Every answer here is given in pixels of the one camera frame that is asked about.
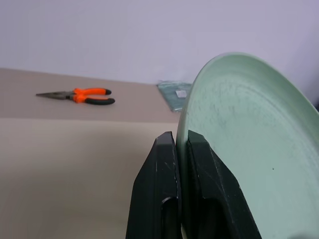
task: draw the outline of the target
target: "green plate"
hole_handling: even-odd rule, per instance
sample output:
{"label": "green plate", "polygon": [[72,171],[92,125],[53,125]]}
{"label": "green plate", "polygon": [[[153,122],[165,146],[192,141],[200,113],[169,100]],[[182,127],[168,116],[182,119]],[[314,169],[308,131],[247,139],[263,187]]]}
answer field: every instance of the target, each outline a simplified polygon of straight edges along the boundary
{"label": "green plate", "polygon": [[262,238],[319,238],[319,115],[283,75],[246,54],[212,59],[178,125],[183,179],[188,130],[204,135],[235,175]]}

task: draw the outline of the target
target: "white wall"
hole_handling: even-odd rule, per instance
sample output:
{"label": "white wall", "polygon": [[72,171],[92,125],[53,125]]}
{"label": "white wall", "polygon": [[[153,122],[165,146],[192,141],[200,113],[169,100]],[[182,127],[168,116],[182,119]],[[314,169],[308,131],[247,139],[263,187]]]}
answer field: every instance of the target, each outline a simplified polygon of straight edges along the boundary
{"label": "white wall", "polygon": [[192,81],[212,57],[243,51],[314,100],[318,24],[318,0],[1,0],[0,67]]}

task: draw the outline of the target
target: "pliers jaw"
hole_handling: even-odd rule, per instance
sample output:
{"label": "pliers jaw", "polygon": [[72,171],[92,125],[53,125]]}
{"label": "pliers jaw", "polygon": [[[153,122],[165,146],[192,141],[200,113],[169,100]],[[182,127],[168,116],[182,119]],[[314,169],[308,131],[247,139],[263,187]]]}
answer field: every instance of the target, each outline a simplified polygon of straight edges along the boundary
{"label": "pliers jaw", "polygon": [[74,94],[73,91],[57,91],[57,92],[36,94],[36,96],[57,99],[57,100],[71,100],[73,94]]}

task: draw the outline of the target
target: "table surface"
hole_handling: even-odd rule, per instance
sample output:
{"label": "table surface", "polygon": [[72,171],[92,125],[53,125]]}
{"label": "table surface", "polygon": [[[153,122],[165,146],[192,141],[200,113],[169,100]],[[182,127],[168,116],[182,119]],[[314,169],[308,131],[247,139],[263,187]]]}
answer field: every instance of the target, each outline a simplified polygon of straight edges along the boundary
{"label": "table surface", "polygon": [[[113,105],[94,106],[36,97],[37,93],[74,88],[112,90]],[[49,120],[107,120],[176,123],[155,85],[101,80],[0,68],[0,118]]]}
{"label": "table surface", "polygon": [[177,123],[0,118],[0,238],[123,239],[132,187]]}

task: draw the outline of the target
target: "needle-nose pliers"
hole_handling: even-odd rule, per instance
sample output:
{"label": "needle-nose pliers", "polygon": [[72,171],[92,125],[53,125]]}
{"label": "needle-nose pliers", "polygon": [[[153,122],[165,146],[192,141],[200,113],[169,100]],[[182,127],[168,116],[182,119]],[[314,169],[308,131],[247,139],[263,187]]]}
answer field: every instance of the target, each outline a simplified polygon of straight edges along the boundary
{"label": "needle-nose pliers", "polygon": [[58,91],[36,94],[36,96],[53,98],[58,100],[72,100],[76,103],[87,103],[92,105],[110,105],[115,102],[113,98],[93,98],[88,95],[110,95],[112,92],[103,88],[75,88],[73,91]]}

